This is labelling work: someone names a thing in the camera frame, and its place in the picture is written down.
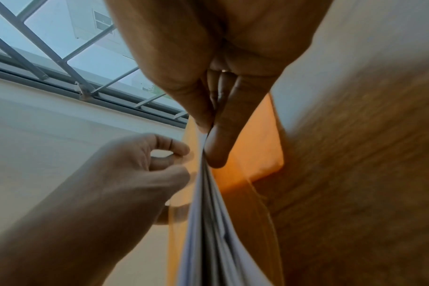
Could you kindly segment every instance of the brown surface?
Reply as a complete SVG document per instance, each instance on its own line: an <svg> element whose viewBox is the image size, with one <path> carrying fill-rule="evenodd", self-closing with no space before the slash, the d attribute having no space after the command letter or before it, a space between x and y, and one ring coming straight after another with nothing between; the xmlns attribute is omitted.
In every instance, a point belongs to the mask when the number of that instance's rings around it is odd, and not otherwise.
<svg viewBox="0 0 429 286"><path fill-rule="evenodd" d="M429 59L345 80L256 183L289 285L429 285Z"/></svg>

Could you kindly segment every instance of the orange fabric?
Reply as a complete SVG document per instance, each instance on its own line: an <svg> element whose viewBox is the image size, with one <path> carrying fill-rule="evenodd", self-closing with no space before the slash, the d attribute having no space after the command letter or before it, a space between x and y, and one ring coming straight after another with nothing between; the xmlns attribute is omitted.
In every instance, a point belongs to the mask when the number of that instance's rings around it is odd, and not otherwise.
<svg viewBox="0 0 429 286"><path fill-rule="evenodd" d="M194 158L185 163L190 172L198 171L201 146L197 128L189 120L183 138L193 150ZM284 165L283 153L271 97L267 95L254 111L238 137L227 164L212 169L227 210L241 242L257 265L277 286L284 285L277 237L268 210L251 182L278 171ZM187 213L180 205L191 202L194 183L172 197L169 211L168 285L177 278L180 256L186 236Z"/></svg>

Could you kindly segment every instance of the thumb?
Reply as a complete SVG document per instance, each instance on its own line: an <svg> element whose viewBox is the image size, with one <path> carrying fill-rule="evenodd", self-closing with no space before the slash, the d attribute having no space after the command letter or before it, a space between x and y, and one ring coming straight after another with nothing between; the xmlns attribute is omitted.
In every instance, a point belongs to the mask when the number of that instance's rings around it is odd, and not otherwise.
<svg viewBox="0 0 429 286"><path fill-rule="evenodd" d="M191 179L190 173L182 165L172 165L164 170L148 174L150 187L163 192L166 199L183 189Z"/></svg>

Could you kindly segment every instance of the hand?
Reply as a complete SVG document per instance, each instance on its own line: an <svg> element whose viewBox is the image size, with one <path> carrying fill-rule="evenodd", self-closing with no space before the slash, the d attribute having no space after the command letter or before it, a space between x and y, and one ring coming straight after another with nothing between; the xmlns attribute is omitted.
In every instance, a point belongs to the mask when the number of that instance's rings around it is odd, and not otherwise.
<svg viewBox="0 0 429 286"><path fill-rule="evenodd" d="M142 72L211 130L205 153L212 167L226 163L263 97L310 46L331 2L106 0Z"/></svg>
<svg viewBox="0 0 429 286"><path fill-rule="evenodd" d="M173 155L155 158L153 149ZM101 285L189 182L186 168L173 164L189 152L153 134L101 148L0 237L0 275L20 276L0 285Z"/></svg>

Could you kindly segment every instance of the beige wall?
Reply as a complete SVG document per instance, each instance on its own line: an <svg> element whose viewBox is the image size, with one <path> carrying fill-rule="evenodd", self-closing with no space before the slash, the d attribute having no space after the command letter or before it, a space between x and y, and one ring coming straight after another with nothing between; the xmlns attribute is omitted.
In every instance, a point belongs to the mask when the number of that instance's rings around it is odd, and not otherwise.
<svg viewBox="0 0 429 286"><path fill-rule="evenodd" d="M0 80L0 232L98 147L137 132L182 136L182 129ZM167 227L153 227L106 285L164 285L166 251Z"/></svg>

